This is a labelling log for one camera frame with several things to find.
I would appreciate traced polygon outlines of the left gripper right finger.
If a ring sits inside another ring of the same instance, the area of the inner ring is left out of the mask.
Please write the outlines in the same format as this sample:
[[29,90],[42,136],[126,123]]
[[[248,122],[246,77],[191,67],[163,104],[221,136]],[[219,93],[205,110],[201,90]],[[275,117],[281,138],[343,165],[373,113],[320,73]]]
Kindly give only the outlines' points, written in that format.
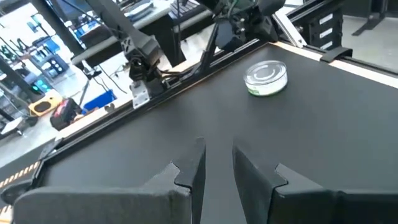
[[233,169],[247,224],[398,224],[398,192],[326,189],[239,145]]

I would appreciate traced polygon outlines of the tuna can green label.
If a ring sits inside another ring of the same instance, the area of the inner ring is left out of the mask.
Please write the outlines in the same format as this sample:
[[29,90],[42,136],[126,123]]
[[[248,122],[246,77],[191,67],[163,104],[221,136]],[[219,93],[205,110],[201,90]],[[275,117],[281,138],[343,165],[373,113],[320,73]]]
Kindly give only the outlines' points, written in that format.
[[243,80],[254,96],[274,95],[287,86],[287,66],[278,60],[261,61],[246,70]]

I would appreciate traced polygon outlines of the black red tool bag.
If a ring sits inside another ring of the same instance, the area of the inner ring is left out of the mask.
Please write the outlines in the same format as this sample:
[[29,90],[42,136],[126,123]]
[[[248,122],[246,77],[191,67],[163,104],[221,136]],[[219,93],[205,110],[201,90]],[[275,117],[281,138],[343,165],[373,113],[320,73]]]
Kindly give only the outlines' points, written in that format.
[[73,98],[65,98],[53,111],[50,124],[57,131],[60,131],[69,126],[81,112],[81,107]]

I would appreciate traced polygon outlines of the blue plastic bin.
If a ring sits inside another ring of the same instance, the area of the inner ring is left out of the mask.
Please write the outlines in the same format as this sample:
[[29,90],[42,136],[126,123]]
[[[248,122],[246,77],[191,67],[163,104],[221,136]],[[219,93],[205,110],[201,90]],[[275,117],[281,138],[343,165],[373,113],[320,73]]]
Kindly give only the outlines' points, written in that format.
[[82,113],[86,114],[89,111],[92,111],[96,108],[102,108],[105,105],[113,102],[116,99],[116,95],[113,93],[113,90],[107,90],[104,93],[98,95],[96,98],[91,101],[85,103],[82,106]]

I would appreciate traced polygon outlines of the black table mat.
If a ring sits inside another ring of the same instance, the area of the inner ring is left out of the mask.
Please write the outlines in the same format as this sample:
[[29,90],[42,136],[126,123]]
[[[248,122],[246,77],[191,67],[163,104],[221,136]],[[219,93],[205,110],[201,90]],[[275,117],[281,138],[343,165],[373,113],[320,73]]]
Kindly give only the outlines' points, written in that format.
[[[287,86],[248,92],[255,63],[287,66]],[[80,142],[44,175],[49,187],[135,187],[206,141],[203,224],[244,224],[234,182],[238,138],[335,190],[398,190],[398,78],[303,49],[266,45],[177,96]]]

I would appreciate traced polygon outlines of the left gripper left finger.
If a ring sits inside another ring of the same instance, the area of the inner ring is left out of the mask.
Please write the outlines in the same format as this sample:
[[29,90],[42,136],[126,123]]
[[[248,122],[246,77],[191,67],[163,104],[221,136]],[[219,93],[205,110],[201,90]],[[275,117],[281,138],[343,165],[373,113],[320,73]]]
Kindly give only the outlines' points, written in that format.
[[41,187],[19,196],[14,224],[200,224],[206,142],[139,187]]

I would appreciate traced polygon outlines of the black box white labels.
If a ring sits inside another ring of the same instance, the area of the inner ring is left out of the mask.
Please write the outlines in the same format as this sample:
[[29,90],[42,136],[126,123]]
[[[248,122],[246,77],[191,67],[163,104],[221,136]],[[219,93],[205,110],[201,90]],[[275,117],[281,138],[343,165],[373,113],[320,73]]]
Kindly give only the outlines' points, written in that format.
[[320,17],[312,19],[307,29],[307,44],[323,50],[331,50],[341,46],[343,13],[340,8],[324,12]]

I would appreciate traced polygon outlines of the metal bracket plate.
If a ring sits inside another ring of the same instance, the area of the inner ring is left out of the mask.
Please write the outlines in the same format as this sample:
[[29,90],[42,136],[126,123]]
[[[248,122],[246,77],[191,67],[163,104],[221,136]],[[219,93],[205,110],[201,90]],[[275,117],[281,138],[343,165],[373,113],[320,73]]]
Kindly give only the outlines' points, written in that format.
[[150,95],[144,81],[132,82],[130,90],[132,93],[132,107],[135,110],[150,101]]

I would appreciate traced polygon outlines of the yellow case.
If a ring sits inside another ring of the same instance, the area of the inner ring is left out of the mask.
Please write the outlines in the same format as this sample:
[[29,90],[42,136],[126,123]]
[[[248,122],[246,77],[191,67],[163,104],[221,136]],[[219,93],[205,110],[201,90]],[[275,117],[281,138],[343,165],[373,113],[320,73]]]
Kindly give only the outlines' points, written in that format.
[[56,91],[47,92],[43,98],[31,103],[28,108],[31,115],[43,116],[52,110],[54,110],[63,101],[63,96],[61,96]]

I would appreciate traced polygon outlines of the rack with blue lights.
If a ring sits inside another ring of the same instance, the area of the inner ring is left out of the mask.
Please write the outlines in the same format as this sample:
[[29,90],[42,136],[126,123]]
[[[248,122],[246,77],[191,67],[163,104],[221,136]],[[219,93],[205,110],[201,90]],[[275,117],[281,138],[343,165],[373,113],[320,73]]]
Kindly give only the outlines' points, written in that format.
[[52,82],[69,69],[69,65],[57,53],[59,50],[59,45],[51,37],[35,40],[27,50],[31,62],[40,71],[34,82],[35,90],[45,93],[53,89]]

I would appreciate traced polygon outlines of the black mat orange stripes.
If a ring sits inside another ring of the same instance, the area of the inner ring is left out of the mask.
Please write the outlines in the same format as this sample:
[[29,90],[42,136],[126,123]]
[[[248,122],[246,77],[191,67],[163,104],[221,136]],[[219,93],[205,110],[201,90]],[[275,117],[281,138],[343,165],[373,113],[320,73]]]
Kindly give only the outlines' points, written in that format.
[[[16,172],[15,174],[12,174],[11,176],[5,178],[4,180],[0,181],[0,193],[2,190],[4,190],[6,187],[17,183],[18,181],[21,181],[23,178],[29,178],[29,174],[33,173],[38,166],[40,165],[40,161],[37,161],[22,170]],[[6,223],[9,222],[11,219],[11,206],[6,205],[1,199],[0,199],[0,222]]]

